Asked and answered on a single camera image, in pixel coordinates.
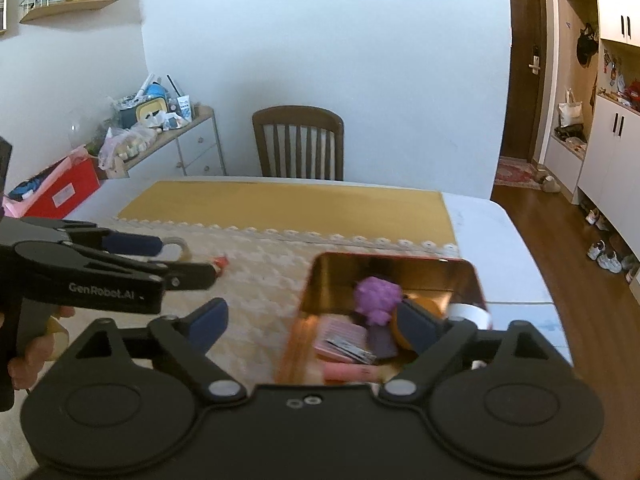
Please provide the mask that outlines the left hand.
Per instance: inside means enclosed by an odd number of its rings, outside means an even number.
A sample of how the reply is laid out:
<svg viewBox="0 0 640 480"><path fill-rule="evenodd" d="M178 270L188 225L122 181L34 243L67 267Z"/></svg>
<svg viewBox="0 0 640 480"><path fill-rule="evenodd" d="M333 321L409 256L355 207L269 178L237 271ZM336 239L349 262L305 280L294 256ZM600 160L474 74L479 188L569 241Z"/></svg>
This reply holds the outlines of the left hand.
<svg viewBox="0 0 640 480"><path fill-rule="evenodd" d="M49 318L51 333L29 341L22 356L10 359L3 364L9 383L14 391L32 388L44 367L44 363L57 359L70 344L68 330L60 322L61 318L72 318L74 307L58 307Z"/></svg>

